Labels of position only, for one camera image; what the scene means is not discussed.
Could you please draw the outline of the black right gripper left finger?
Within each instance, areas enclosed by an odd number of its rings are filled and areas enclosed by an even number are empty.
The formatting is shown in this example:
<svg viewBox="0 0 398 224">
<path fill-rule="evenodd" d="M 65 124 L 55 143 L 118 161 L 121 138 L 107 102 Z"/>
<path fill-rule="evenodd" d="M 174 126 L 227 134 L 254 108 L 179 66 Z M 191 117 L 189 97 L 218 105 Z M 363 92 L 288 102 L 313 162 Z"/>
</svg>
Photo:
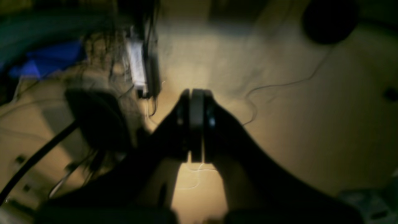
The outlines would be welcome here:
<svg viewBox="0 0 398 224">
<path fill-rule="evenodd" d="M 183 162 L 203 162 L 204 91 L 186 89 L 139 149 L 86 186 L 40 207 L 36 224 L 176 224 Z"/>
</svg>

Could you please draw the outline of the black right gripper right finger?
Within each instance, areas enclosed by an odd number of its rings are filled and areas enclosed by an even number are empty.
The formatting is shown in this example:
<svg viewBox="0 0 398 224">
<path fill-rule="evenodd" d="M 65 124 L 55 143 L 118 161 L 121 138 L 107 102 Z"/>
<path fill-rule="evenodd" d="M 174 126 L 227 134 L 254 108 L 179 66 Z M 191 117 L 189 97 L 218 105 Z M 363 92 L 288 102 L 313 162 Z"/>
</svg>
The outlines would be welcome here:
<svg viewBox="0 0 398 224">
<path fill-rule="evenodd" d="M 352 206 L 278 165 L 245 128 L 204 91 L 204 159 L 220 173 L 227 224 L 363 224 Z"/>
</svg>

